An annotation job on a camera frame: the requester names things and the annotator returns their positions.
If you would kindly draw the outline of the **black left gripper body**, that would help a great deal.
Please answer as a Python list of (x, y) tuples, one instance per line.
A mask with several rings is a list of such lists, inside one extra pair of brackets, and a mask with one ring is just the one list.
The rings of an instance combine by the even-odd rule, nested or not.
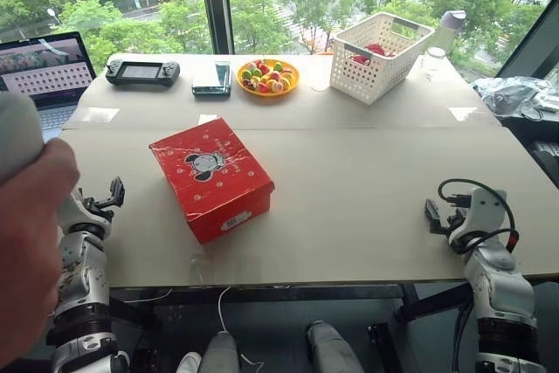
[(100, 202), (96, 202), (93, 197), (87, 197), (82, 200), (85, 209), (98, 217), (104, 218), (106, 221), (111, 221), (114, 217), (114, 212), (111, 210), (105, 210), (105, 205), (100, 205)]

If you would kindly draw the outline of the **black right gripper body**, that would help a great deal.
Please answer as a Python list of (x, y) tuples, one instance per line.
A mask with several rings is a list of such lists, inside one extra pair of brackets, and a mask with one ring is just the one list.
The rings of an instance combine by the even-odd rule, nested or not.
[(456, 208), (455, 212), (447, 218), (447, 226), (442, 226), (442, 233), (449, 237), (456, 231), (466, 220), (466, 209)]

